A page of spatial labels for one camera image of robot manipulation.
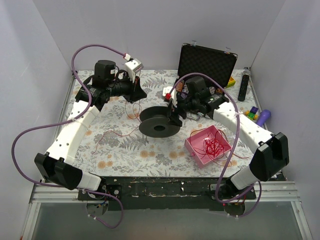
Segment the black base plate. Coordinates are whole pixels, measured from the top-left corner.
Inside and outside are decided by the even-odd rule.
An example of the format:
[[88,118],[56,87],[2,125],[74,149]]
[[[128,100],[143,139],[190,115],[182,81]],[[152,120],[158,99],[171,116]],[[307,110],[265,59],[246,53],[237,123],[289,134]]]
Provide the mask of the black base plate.
[[125,210],[207,209],[223,211],[214,200],[214,177],[103,177],[103,192],[118,198]]

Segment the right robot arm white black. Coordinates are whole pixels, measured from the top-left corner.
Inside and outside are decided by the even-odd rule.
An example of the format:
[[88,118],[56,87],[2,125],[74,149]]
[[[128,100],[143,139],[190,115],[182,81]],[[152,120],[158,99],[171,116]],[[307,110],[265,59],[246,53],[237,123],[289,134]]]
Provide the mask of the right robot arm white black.
[[242,140],[253,153],[248,166],[230,176],[225,183],[218,179],[215,199],[235,200],[250,191],[256,182],[267,182],[289,164],[288,138],[281,132],[273,134],[240,113],[235,101],[226,92],[212,94],[203,73],[187,74],[188,94],[183,97],[176,91],[183,81],[176,81],[172,87],[163,90],[164,99],[169,102],[168,117],[175,125],[181,125],[180,117],[188,112],[202,113],[220,122],[235,134],[235,140]]

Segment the black filament spool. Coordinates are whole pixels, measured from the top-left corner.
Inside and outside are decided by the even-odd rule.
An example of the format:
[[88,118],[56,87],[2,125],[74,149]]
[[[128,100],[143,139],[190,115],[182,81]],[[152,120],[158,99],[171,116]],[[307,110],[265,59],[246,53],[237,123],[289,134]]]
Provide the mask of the black filament spool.
[[179,119],[168,116],[167,106],[152,106],[144,109],[139,118],[139,131],[151,138],[168,138],[177,134],[182,122]]

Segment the floral table mat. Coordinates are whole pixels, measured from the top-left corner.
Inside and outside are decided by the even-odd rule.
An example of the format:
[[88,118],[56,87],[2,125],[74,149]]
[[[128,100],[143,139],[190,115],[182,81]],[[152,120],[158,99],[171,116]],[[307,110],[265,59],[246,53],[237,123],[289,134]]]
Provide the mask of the floral table mat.
[[[241,139],[235,142],[232,131],[208,117],[185,119],[180,131],[168,138],[153,138],[139,131],[138,114],[164,105],[163,88],[172,86],[176,78],[176,70],[143,70],[141,87],[147,97],[133,104],[123,97],[111,97],[89,125],[72,165],[98,176],[127,177],[229,177],[246,167],[253,158],[250,148]],[[199,168],[185,148],[185,140],[193,131],[212,125],[236,148],[230,163],[224,156]]]

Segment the pink open box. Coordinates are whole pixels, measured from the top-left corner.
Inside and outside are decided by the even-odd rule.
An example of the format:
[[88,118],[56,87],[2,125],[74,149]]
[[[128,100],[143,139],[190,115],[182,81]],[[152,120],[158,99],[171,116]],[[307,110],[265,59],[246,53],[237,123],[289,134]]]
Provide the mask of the pink open box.
[[219,162],[232,149],[224,133],[214,125],[193,131],[184,146],[200,169]]

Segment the yellow green toy block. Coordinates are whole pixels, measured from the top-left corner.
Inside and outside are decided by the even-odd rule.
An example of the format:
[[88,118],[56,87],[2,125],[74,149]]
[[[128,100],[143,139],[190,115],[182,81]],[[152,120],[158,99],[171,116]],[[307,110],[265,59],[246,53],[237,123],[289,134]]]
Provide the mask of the yellow green toy block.
[[229,81],[228,81],[227,85],[226,85],[226,88],[233,87],[235,84],[236,84],[236,80],[231,76],[229,78]]

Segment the black poker chip case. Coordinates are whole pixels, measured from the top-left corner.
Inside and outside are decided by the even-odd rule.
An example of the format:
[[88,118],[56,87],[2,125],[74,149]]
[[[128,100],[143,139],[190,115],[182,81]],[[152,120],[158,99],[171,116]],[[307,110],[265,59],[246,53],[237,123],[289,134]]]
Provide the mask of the black poker chip case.
[[184,43],[181,46],[177,78],[202,73],[225,88],[230,80],[238,55],[232,52]]

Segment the purple cylindrical toy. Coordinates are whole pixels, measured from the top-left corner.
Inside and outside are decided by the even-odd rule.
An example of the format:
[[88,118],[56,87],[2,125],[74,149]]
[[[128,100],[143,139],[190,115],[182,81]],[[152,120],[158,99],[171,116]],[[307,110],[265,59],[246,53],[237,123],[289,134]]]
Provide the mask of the purple cylindrical toy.
[[258,116],[256,124],[262,127],[270,117],[271,117],[271,112],[267,109],[264,109]]

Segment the colourful toy block stack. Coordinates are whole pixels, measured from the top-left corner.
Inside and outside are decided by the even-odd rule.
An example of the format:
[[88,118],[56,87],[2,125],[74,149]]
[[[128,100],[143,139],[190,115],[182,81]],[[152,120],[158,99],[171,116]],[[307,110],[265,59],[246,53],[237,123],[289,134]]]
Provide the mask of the colourful toy block stack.
[[257,107],[253,106],[250,110],[247,110],[244,115],[253,122],[256,122],[259,118],[258,110],[259,109]]

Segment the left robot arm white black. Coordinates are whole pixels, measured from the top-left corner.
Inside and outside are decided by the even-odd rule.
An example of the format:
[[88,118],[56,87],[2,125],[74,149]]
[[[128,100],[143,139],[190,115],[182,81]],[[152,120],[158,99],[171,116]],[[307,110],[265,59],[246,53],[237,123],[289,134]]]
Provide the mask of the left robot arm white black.
[[73,163],[90,124],[111,97],[124,97],[129,103],[147,97],[137,75],[142,68],[143,64],[138,59],[129,60],[121,70],[117,70],[115,62],[110,60],[99,60],[95,64],[94,74],[83,82],[84,86],[75,96],[69,123],[62,128],[47,151],[38,153],[34,159],[46,181],[69,190],[88,189],[95,200],[106,196],[101,177],[84,172],[74,167]]

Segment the black remote control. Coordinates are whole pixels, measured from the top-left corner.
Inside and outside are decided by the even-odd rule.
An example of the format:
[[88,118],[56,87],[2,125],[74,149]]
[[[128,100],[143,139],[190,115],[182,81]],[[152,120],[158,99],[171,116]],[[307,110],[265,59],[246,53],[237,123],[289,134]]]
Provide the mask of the black remote control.
[[248,68],[246,68],[242,73],[242,79],[241,79],[238,98],[237,98],[240,102],[243,102],[246,98],[250,76],[251,76],[251,71]]

